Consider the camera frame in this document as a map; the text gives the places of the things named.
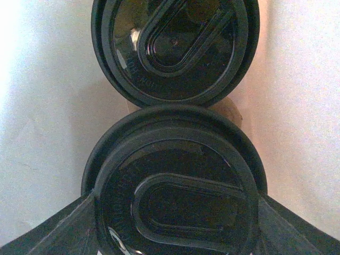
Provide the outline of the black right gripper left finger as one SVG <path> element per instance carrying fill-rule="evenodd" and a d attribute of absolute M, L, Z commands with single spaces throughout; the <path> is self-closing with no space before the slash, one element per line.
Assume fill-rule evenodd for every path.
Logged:
<path fill-rule="evenodd" d="M 1 254 L 97 254 L 95 196 L 76 199 L 46 221 L 1 247 Z"/>

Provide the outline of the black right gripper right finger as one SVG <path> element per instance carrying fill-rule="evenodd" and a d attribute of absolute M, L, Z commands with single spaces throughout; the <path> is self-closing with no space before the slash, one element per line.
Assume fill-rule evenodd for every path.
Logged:
<path fill-rule="evenodd" d="M 252 254 L 339 254 L 339 240 L 264 193 L 259 199 L 259 230 Z"/>

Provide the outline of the single cardboard cup carrier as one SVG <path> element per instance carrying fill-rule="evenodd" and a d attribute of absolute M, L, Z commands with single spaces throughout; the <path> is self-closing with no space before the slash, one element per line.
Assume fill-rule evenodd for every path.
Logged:
<path fill-rule="evenodd" d="M 131 125 L 168 121 L 218 127 L 227 122 L 240 128 L 243 121 L 240 111 L 229 98 L 224 98 L 221 102 L 207 108 L 179 103 L 158 104 L 144 108 L 127 103 L 127 107 L 129 114 L 122 120 L 130 122 Z"/>

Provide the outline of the orange kraft paper bag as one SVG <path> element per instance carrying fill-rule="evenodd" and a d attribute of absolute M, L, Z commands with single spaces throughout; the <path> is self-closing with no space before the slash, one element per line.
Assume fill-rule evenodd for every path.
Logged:
<path fill-rule="evenodd" d="M 339 1 L 260 1 L 230 93 L 275 200 L 339 238 Z M 107 81 L 92 1 L 1 1 L 1 244 L 80 196 L 99 138 L 132 106 Z"/>

